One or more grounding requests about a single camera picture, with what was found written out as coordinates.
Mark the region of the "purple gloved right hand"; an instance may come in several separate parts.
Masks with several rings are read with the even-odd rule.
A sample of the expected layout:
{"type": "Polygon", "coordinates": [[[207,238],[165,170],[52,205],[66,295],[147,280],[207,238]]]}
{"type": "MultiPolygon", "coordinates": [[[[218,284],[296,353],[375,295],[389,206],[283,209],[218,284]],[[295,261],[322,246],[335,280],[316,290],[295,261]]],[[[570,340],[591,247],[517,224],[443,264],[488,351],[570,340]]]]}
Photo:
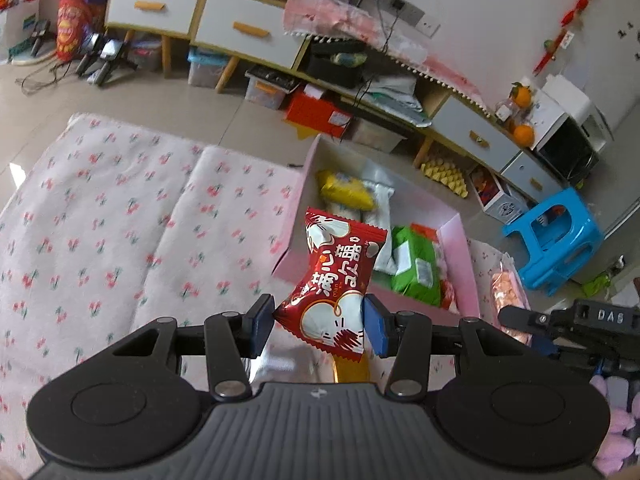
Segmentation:
{"type": "Polygon", "coordinates": [[[593,375],[590,384],[605,397],[610,426],[593,465],[605,477],[639,465],[639,381],[593,375]]]}

